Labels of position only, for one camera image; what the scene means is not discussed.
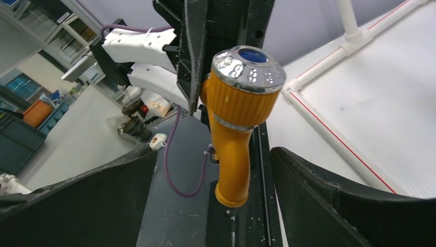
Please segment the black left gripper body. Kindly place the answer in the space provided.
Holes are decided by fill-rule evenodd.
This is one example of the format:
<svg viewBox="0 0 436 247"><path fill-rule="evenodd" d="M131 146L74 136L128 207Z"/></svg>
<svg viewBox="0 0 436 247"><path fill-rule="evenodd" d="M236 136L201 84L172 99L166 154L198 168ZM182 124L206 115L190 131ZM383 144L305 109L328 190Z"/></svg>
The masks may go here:
<svg viewBox="0 0 436 247"><path fill-rule="evenodd" d="M261 48L274 1L153 1L177 33Z"/></svg>

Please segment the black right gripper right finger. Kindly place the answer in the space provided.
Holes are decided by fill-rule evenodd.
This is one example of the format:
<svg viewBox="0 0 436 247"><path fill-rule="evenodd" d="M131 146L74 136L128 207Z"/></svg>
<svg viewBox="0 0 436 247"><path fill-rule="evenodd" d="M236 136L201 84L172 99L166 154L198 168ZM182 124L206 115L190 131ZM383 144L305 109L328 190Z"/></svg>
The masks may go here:
<svg viewBox="0 0 436 247"><path fill-rule="evenodd" d="M435 199L359 184L283 147L270 163L290 246L435 246Z"/></svg>

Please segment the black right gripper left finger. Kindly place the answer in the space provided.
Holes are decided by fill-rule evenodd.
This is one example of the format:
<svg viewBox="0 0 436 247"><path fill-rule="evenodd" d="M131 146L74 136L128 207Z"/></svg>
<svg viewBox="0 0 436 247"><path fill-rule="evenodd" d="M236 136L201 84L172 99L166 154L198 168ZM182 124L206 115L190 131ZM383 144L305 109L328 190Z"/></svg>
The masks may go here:
<svg viewBox="0 0 436 247"><path fill-rule="evenodd" d="M29 194L1 196L1 246L135 246L158 154L148 147Z"/></svg>

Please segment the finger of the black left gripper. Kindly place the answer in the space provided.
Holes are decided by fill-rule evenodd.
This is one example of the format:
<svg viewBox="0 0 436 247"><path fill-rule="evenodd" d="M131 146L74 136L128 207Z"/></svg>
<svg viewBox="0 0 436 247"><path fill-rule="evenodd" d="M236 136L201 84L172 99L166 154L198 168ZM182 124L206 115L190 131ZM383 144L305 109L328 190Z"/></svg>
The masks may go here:
<svg viewBox="0 0 436 247"><path fill-rule="evenodd" d="M196 109L203 81L203 64L206 48L206 20L208 1L182 1L178 20L179 55L178 73L182 76L181 88L187 99L187 111L192 116Z"/></svg>

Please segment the yellow plastic water faucet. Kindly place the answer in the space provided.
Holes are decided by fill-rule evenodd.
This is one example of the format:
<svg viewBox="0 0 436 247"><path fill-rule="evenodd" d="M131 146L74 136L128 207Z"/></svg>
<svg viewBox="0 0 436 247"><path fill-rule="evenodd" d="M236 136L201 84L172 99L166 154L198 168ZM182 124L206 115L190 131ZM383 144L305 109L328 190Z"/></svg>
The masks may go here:
<svg viewBox="0 0 436 247"><path fill-rule="evenodd" d="M248 199L249 140L269 117L285 82L284 69L257 47L235 46L212 58L201 101L219 159L215 196L227 207L241 207Z"/></svg>

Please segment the white PVC pipe frame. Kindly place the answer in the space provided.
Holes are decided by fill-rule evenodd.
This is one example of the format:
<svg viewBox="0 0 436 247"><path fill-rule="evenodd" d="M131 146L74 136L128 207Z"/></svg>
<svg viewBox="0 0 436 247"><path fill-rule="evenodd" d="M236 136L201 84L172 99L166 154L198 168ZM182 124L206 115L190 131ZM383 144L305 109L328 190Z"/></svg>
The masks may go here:
<svg viewBox="0 0 436 247"><path fill-rule="evenodd" d="M368 45L326 57L283 96L345 162L326 169L434 198L435 1L406 1L368 31Z"/></svg>

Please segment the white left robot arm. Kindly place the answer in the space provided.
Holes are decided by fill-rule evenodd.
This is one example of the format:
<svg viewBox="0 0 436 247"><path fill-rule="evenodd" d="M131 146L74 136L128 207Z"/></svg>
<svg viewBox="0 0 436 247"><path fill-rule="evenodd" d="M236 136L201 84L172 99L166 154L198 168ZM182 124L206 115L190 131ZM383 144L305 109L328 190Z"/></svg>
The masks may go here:
<svg viewBox="0 0 436 247"><path fill-rule="evenodd" d="M120 86L157 93L194 114L215 54L261 48L273 1L154 1L167 27L139 29L122 19L91 45L104 74Z"/></svg>

